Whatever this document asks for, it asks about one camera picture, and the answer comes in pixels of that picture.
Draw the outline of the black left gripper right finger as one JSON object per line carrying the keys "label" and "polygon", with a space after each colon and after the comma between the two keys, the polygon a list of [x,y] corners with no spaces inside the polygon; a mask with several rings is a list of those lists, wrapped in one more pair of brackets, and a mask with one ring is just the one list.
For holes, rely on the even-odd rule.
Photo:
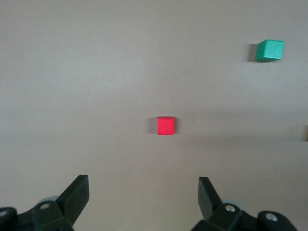
{"label": "black left gripper right finger", "polygon": [[295,231],[284,215],[261,211],[255,218],[233,203],[224,203],[208,177],[198,181],[198,204],[203,215],[193,231]]}

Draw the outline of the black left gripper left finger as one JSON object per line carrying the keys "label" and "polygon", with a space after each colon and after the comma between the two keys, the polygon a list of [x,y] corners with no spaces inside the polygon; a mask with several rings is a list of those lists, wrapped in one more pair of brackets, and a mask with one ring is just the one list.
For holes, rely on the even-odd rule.
{"label": "black left gripper left finger", "polygon": [[89,201],[89,177],[79,175],[56,200],[45,200],[18,214],[14,207],[0,209],[2,231],[72,231]]}

